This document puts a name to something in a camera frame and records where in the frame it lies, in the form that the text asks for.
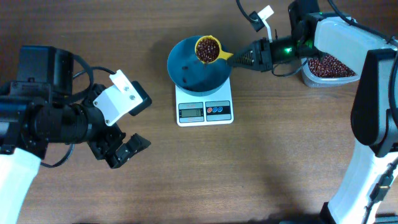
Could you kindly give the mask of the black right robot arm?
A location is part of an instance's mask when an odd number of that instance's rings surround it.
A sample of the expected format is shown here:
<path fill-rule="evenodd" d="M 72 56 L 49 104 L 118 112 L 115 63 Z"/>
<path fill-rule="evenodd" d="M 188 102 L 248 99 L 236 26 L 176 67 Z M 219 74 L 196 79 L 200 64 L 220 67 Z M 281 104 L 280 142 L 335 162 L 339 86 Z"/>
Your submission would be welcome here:
<path fill-rule="evenodd" d="M 337 8 L 321 12 L 316 1 L 289 5 L 291 34 L 271 34 L 228 59 L 232 67 L 267 72 L 299 58 L 329 54 L 359 75 L 351 110 L 354 153 L 333 198 L 317 223 L 396 223 L 377 209 L 397 178 L 397 40 L 357 23 Z"/>

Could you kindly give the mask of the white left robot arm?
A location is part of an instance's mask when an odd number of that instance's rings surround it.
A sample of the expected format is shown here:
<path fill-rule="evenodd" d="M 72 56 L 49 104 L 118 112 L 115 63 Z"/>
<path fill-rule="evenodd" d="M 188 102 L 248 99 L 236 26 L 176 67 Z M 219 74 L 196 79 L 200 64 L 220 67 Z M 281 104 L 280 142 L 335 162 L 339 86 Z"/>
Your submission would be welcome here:
<path fill-rule="evenodd" d="M 90 82 L 72 91 L 78 63 L 89 79 L 94 67 L 79 55 L 49 46 L 26 45 L 19 52 L 17 78 L 1 87 L 1 222 L 18 220 L 25 196 L 45 165 L 51 143 L 87 143 L 97 160 L 120 168 L 150 142 L 127 138 L 118 127 L 125 114 L 135 116 L 152 103 L 143 87 L 120 71 L 110 71 L 111 86 Z"/>

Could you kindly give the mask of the yellow plastic measuring scoop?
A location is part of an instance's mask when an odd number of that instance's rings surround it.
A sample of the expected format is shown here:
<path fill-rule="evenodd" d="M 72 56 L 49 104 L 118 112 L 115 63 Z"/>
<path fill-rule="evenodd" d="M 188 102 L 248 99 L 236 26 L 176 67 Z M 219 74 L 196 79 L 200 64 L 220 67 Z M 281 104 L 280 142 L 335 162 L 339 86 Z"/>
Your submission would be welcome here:
<path fill-rule="evenodd" d="M 218 59 L 227 60 L 232 53 L 222 50 L 221 42 L 212 35 L 200 37 L 195 44 L 195 55 L 202 63 L 213 63 Z"/>

